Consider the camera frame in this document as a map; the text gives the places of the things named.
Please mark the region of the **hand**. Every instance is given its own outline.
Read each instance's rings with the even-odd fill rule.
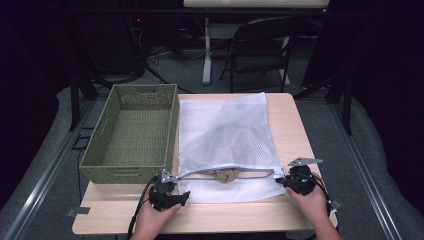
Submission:
[[[318,174],[312,174],[322,181]],[[324,192],[320,187],[315,186],[312,192],[307,195],[297,194],[289,187],[287,187],[286,190],[290,197],[299,204],[303,215],[305,215],[305,217],[311,222],[313,226],[323,219],[328,219],[327,200],[325,198]]]
[[[143,202],[149,199],[150,188],[146,191]],[[172,206],[163,212],[152,207],[149,201],[145,202],[137,215],[137,223],[132,240],[152,240],[159,234],[165,223],[181,208],[181,204]]]

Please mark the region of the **table surface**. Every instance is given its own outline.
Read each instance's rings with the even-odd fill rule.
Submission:
[[[183,99],[223,99],[243,94],[180,94]],[[313,158],[311,146],[293,97],[286,93],[268,93],[269,127],[276,152],[285,170],[297,157]],[[178,134],[175,142],[173,174],[178,169]],[[319,173],[313,164],[311,170]],[[73,232],[78,235],[126,234],[143,184],[89,183],[81,207],[90,212],[77,215]],[[330,220],[338,224],[334,213]],[[280,195],[249,203],[186,204],[164,226],[162,233],[224,233],[296,231],[312,229],[296,203]]]
[[[327,8],[329,0],[184,0],[197,8]]]

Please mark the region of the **green wicker basket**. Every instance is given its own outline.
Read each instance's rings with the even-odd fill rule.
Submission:
[[[171,171],[178,113],[175,84],[113,86],[81,171],[96,184],[147,183]]]

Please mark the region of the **chair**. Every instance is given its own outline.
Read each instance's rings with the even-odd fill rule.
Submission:
[[[230,71],[230,92],[234,92],[234,73],[245,74],[284,69],[284,76],[278,85],[259,86],[239,89],[238,91],[256,88],[281,86],[287,76],[290,52],[294,37],[301,31],[302,21],[298,17],[261,18],[251,20],[242,25],[227,41],[227,60],[221,72]]]

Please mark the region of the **white mesh laundry bag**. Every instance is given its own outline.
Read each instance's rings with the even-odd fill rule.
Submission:
[[[181,100],[178,157],[178,190],[191,192],[188,202],[247,202],[285,193],[274,180],[284,172],[269,132],[264,93]],[[217,179],[222,175],[231,175],[231,181]]]

